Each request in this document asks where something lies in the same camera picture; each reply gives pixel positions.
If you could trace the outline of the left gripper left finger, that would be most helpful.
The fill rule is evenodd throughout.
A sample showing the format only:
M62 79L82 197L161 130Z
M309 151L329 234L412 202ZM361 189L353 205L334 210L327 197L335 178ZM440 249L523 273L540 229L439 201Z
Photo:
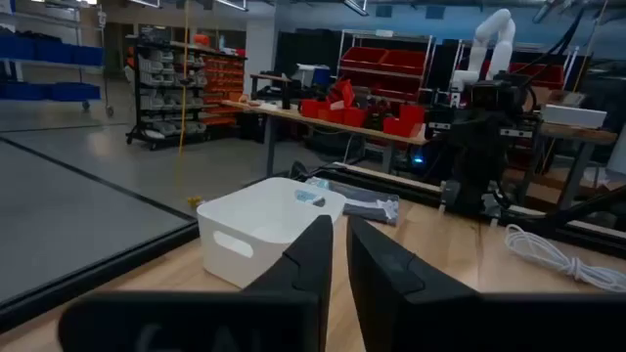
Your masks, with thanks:
M334 226L317 217L240 291L109 291L63 313L65 351L322 351Z

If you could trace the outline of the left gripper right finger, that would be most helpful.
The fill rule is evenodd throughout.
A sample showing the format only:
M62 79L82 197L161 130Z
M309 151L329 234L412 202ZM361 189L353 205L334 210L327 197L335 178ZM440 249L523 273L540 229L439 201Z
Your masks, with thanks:
M622 293L479 292L354 216L346 255L368 351L625 350Z

